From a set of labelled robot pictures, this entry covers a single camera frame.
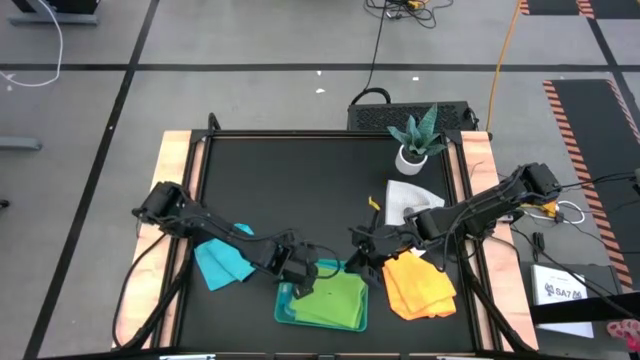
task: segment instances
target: wooden table edge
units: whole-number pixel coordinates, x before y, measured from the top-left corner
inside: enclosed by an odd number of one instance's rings
[[[151,187],[158,181],[182,182],[183,174],[186,170],[190,139],[191,131],[166,131],[164,133]],[[488,134],[485,132],[462,132],[462,139],[467,172],[471,177],[472,192],[476,194],[496,185],[498,177]],[[189,183],[191,194],[196,193],[195,189],[198,186],[203,149],[203,143],[199,142],[196,147],[194,167]],[[448,151],[451,158],[456,196],[458,200],[462,200],[464,193],[462,191],[460,165],[455,156],[455,147],[450,144]],[[136,245],[134,259],[146,250],[159,235],[160,232],[157,228],[143,225]],[[494,235],[513,243],[511,231],[506,224],[499,224]],[[174,276],[180,267],[184,249],[184,241],[181,241],[178,247],[178,256],[176,256],[177,263],[174,267]],[[504,244],[492,241],[485,241],[483,250],[497,307],[522,339],[531,347],[537,349],[535,330],[531,321],[529,305],[524,292],[524,283],[520,275],[520,267],[515,251]],[[149,312],[157,304],[168,254],[169,240],[165,239],[145,259],[141,260],[138,267],[133,271],[118,314],[116,334],[121,343],[126,342],[135,334]],[[473,270],[476,271],[477,264],[472,262],[471,265]],[[484,349],[492,349],[487,313],[477,298],[476,308],[478,310],[482,347]],[[176,298],[174,298],[165,313],[165,326],[160,336],[160,346],[170,345],[173,326],[175,325],[175,315]],[[502,343],[505,350],[510,349],[504,338],[502,338]]]

